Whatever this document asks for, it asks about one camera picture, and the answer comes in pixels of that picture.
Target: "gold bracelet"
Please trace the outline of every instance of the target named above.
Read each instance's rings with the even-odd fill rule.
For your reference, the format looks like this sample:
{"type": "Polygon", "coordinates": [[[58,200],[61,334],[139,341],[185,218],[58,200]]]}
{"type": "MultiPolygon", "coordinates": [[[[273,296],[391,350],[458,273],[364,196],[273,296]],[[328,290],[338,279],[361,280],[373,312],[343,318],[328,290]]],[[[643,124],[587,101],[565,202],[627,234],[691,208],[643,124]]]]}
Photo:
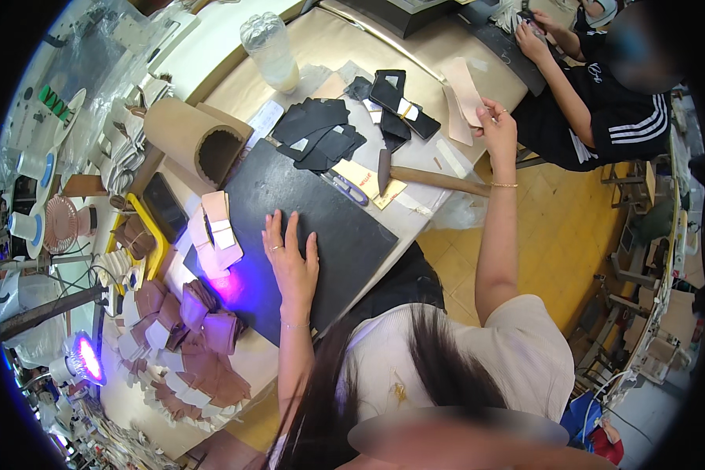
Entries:
{"type": "Polygon", "coordinates": [[[492,181],[491,186],[498,186],[500,188],[516,188],[517,186],[519,186],[519,184],[496,183],[495,181],[492,181]]]}
{"type": "Polygon", "coordinates": [[[308,326],[310,326],[310,321],[305,325],[291,325],[282,320],[282,318],[280,318],[280,323],[282,323],[282,325],[286,326],[288,329],[307,328],[308,326]]]}

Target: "hammer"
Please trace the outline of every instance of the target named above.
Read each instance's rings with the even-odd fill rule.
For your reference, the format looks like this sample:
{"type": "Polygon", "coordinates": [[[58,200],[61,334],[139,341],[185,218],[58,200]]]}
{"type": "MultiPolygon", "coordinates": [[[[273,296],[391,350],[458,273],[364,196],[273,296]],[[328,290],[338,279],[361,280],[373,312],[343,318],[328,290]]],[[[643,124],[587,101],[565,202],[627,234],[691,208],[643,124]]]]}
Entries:
{"type": "Polygon", "coordinates": [[[412,181],[414,183],[428,184],[445,190],[461,191],[475,195],[489,197],[491,187],[486,184],[473,183],[472,181],[462,180],[446,174],[424,172],[423,170],[415,170],[414,168],[405,168],[404,166],[392,166],[392,153],[386,149],[379,151],[379,194],[383,194],[386,190],[386,185],[389,183],[389,177],[395,180],[412,181]]]}

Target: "smartphone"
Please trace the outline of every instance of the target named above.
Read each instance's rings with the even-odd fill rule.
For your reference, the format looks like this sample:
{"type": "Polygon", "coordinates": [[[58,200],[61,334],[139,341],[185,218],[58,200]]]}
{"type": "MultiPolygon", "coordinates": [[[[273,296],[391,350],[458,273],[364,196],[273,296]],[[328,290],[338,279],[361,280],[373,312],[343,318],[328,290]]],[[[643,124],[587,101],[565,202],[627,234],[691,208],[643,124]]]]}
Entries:
{"type": "Polygon", "coordinates": [[[188,228],[188,217],[172,195],[170,186],[160,172],[154,174],[146,189],[143,190],[143,202],[162,231],[162,235],[170,244],[177,243],[188,228]]]}

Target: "wooden hammer handle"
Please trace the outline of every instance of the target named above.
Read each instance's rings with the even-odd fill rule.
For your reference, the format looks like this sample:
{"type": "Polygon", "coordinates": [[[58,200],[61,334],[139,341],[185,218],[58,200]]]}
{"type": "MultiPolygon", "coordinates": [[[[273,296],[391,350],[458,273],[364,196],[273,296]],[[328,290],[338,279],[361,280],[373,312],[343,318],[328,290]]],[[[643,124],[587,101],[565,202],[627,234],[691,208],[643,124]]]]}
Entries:
{"type": "Polygon", "coordinates": [[[424,172],[423,170],[405,168],[404,166],[392,166],[389,176],[395,178],[395,180],[413,181],[414,183],[428,184],[429,186],[444,188],[445,190],[461,191],[486,197],[491,194],[491,187],[487,184],[473,183],[472,181],[461,180],[446,174],[424,172]]]}

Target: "plastic bottle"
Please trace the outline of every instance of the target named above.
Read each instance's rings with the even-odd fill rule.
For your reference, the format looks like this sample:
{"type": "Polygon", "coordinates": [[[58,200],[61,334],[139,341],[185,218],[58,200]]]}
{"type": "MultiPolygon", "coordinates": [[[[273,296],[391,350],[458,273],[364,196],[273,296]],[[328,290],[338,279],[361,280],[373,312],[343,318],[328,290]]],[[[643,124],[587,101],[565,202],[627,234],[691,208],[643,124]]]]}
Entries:
{"type": "Polygon", "coordinates": [[[271,12],[251,16],[240,27],[240,42],[270,87],[290,94],[298,84],[298,63],[290,52],[287,28],[271,12]]]}

